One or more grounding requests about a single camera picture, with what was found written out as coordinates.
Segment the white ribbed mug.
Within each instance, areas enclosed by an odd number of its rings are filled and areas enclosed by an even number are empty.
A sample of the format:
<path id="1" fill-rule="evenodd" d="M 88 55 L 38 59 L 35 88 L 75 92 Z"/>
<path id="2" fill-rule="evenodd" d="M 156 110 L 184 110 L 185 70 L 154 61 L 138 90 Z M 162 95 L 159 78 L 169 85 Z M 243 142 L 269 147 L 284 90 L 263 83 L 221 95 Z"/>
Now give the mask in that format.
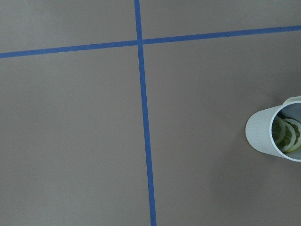
<path id="1" fill-rule="evenodd" d="M 290 161 L 301 161 L 301 149 L 292 153 L 283 153 L 276 146 L 272 137 L 272 123 L 281 112 L 284 116 L 301 121 L 301 97 L 291 97 L 282 105 L 261 110 L 253 114 L 246 123 L 246 138 L 257 151 L 285 158 Z"/>

